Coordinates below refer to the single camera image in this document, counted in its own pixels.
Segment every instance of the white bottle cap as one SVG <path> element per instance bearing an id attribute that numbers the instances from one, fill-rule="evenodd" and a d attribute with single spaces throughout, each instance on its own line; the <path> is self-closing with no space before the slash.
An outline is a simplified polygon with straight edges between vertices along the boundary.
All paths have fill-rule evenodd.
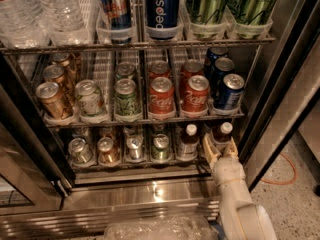
<path id="1" fill-rule="evenodd" d="M 225 122 L 221 125 L 221 132 L 224 134 L 229 134 L 230 132 L 232 132 L 232 124 Z"/>
<path id="2" fill-rule="evenodd" d="M 197 133 L 197 126 L 194 124 L 188 124 L 186 132 L 189 136 L 193 136 Z"/>

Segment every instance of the bottle with white cap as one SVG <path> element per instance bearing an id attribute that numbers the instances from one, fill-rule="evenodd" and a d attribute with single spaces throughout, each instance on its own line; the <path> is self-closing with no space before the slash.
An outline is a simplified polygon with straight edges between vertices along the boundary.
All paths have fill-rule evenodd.
<path id="1" fill-rule="evenodd" d="M 188 124 L 180 133 L 179 149 L 177 158 L 183 161 L 191 161 L 197 156 L 199 134 L 197 126 Z"/>
<path id="2" fill-rule="evenodd" d="M 225 147 L 230 143 L 232 130 L 233 126 L 229 122 L 224 122 L 216 127 L 213 127 L 213 142 L 220 152 L 223 152 Z"/>

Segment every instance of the speckled floor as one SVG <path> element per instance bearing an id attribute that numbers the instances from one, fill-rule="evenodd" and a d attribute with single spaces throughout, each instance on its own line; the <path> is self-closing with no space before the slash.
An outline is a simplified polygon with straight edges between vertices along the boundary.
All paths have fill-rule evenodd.
<path id="1" fill-rule="evenodd" d="M 278 240 L 320 240 L 320 197 L 313 188 L 320 183 L 320 164 L 301 138 L 295 134 L 283 153 L 293 162 L 296 180 L 289 185 L 260 183 L 252 192 L 255 203 L 267 210 Z M 264 179 L 288 181 L 294 176 L 286 159 L 279 156 L 269 168 Z M 103 240 L 103 236 L 73 238 L 78 240 Z"/>

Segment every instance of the refrigerator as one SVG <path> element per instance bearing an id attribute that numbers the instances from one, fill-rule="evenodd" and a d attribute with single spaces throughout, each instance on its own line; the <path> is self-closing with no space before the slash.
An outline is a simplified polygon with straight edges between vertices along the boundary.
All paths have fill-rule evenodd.
<path id="1" fill-rule="evenodd" d="M 143 0 L 132 0 L 134 34 L 131 43 L 122 46 L 96 41 L 104 38 L 96 30 L 97 1 L 81 1 L 89 3 L 89 11 L 94 9 L 84 15 L 87 27 L 93 29 L 94 43 L 0 48 L 0 237 L 89 236 L 113 222 L 181 214 L 216 221 L 220 196 L 201 145 L 192 161 L 178 160 L 177 129 L 188 123 L 200 127 L 204 122 L 231 122 L 239 161 L 252 190 L 319 99 L 319 0 L 278 0 L 272 28 L 260 40 L 199 41 L 188 38 L 184 29 L 179 38 L 166 42 L 146 36 Z M 238 111 L 216 115 L 208 104 L 205 114 L 189 118 L 181 116 L 175 97 L 173 117 L 153 118 L 148 110 L 148 65 L 164 60 L 175 74 L 187 59 L 204 63 L 206 50 L 213 46 L 228 48 L 236 73 L 245 79 Z M 76 119 L 65 125 L 47 120 L 35 89 L 54 53 L 81 54 L 81 79 L 95 80 L 106 100 L 104 120 Z M 132 63 L 138 72 L 142 109 L 130 122 L 114 113 L 114 69 L 120 62 Z M 151 159 L 150 132 L 159 123 L 166 123 L 170 132 L 171 157 L 163 163 Z M 96 142 L 99 129 L 108 126 L 120 136 L 120 163 L 75 166 L 68 154 L 72 132 L 88 127 Z M 132 126 L 141 129 L 144 137 L 138 163 L 128 159 L 124 143 L 123 129 Z"/>

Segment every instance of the orange cable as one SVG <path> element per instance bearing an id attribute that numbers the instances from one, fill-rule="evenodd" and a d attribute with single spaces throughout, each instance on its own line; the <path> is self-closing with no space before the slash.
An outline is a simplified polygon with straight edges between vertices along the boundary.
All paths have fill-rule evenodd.
<path id="1" fill-rule="evenodd" d="M 294 165 L 294 163 L 284 154 L 284 153 L 280 153 L 280 155 L 282 157 L 284 157 L 288 162 L 289 164 L 291 165 L 291 168 L 293 170 L 293 178 L 291 180 L 288 180 L 288 181 L 272 181 L 272 180 L 267 180 L 267 179 L 261 179 L 262 182 L 264 183 L 268 183 L 268 184 L 273 184 L 273 185 L 289 185 L 289 184 L 292 184 L 296 181 L 297 177 L 298 177 L 298 173 L 297 173 L 297 170 L 296 170 L 296 167 Z"/>

